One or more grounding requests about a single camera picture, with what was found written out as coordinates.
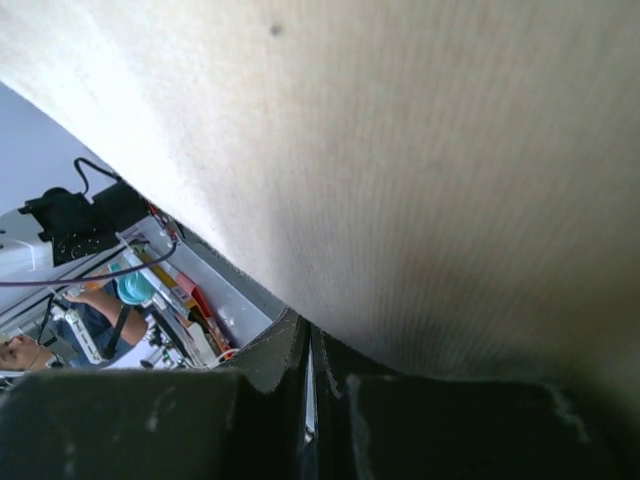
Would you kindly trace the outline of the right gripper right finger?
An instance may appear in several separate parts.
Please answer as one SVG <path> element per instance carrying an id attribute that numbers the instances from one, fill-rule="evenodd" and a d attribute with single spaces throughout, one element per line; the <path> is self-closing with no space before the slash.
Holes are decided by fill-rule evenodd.
<path id="1" fill-rule="evenodd" d="M 590 413 L 543 383 L 400 374 L 312 330 L 320 479 L 622 479 Z"/>

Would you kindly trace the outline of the peach yellow t shirt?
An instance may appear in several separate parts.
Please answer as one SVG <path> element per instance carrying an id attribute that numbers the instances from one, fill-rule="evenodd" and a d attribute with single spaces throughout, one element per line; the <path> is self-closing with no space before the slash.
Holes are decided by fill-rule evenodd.
<path id="1" fill-rule="evenodd" d="M 1 80 L 312 330 L 639 475 L 635 1 L 5 1 Z"/>

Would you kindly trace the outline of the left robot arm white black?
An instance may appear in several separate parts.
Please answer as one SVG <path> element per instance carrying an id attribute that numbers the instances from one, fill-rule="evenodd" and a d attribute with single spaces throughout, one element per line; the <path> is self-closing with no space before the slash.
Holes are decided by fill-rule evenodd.
<path id="1" fill-rule="evenodd" d="M 52 188 L 1 216 L 1 276 L 58 267 L 109 250 L 148 213 L 146 200 L 123 182 L 91 199 Z"/>

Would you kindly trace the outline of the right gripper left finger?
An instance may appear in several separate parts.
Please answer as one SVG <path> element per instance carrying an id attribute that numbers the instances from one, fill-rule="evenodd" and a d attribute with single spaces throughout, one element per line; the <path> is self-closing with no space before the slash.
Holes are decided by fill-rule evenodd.
<path id="1" fill-rule="evenodd" d="M 50 370 L 1 399 L 5 479 L 297 479 L 309 323 L 212 369 Z"/>

